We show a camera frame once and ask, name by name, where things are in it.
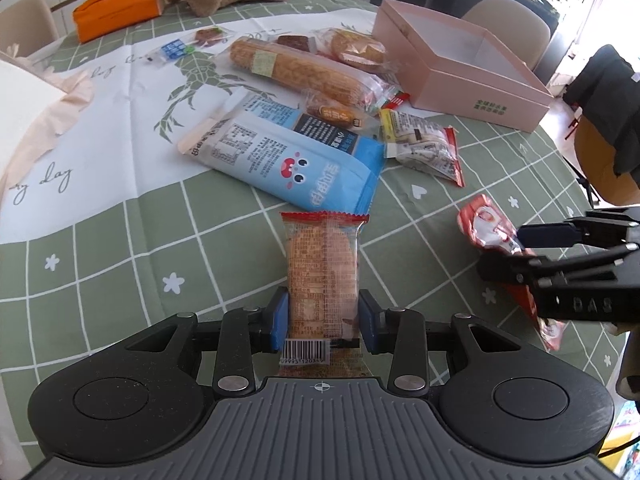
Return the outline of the blue lollipop packet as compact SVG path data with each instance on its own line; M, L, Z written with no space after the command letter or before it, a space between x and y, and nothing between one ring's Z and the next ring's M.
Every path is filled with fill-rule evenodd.
M194 44L187 44L181 39L176 39L148 53L144 59L146 62L160 66L176 62L180 58L191 55L194 51Z

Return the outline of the blue white biscuit bag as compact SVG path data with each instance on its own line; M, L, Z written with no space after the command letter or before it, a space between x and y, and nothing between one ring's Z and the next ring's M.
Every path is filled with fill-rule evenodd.
M303 209L367 214L384 145L241 89L178 143L180 153Z

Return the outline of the orange tissue pouch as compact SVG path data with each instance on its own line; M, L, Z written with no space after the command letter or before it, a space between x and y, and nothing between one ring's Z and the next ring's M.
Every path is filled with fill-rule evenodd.
M165 0L87 0L73 10L78 40L86 44L111 32L158 18Z

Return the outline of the brown chocolate lollipop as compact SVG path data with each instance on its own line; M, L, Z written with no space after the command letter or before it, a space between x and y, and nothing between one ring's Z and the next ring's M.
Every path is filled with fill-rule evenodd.
M224 44L232 35L233 32L219 26L201 28L194 32L192 44L195 47L213 47L216 44Z

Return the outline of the dark red jelly packet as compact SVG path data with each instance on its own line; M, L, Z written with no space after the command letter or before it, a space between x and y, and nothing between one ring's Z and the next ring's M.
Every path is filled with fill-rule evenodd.
M276 43L281 46L315 54L317 52L316 40L304 35L280 35Z

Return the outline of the long corn stick bag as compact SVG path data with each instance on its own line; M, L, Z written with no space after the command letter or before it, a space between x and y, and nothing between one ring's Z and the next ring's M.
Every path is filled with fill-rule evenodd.
M409 99L396 84L325 56L249 36L235 39L224 50L230 62L256 76L304 92L320 92L370 115L398 107Z

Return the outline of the beige chair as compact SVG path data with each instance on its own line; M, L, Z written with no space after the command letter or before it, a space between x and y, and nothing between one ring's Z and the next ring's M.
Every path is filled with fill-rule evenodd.
M1 52L18 58L53 44L60 36L44 0L20 0L0 15Z
M462 18L491 32L530 70L537 66L551 38L546 22L515 0L482 0Z

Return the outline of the pink cardboard box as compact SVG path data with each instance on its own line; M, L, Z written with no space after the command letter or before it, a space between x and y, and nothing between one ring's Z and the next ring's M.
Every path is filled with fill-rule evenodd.
M383 0L372 29L421 110L534 131L552 95L503 42L461 18Z

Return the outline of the cartoon print paper bag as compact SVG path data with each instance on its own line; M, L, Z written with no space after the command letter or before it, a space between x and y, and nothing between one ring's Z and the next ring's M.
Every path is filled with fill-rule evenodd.
M1 189L18 185L32 166L52 151L92 102L87 72L68 77L42 70L18 54L18 44L1 53Z

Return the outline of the round bun in wrapper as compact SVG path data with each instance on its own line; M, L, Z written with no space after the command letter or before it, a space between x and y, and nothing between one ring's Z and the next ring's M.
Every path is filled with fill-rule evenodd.
M314 34L318 51L333 61L375 75L394 68L384 44L370 36L344 28L325 28Z

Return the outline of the orange cracker packet red ends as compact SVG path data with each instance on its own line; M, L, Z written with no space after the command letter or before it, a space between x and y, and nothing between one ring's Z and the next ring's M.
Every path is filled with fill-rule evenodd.
M358 318L358 235L366 214L284 212L288 338L283 376L369 377Z

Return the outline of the small orange candy packet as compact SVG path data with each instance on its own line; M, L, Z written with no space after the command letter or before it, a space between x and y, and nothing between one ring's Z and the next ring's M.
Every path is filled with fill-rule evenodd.
M350 131L369 127L372 122L372 118L358 108L345 105L318 91L308 91L305 94L305 112Z

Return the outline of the red white snack pouch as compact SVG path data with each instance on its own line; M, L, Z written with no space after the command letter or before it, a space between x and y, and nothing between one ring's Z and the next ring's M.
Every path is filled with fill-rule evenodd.
M518 240L509 218L485 194L473 197L460 209L457 224L470 243L480 250L482 257L536 257L531 249L525 248ZM498 278L485 278L485 281L497 282L508 292L534 324L546 350L559 350L566 324L540 318L534 296L527 285L519 281L508 283L506 271L500 270Z

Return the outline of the white red snack packet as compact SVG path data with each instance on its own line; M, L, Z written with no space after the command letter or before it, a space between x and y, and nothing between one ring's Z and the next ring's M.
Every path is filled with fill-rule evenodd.
M381 110L380 123L387 159L465 186L455 128L398 110Z

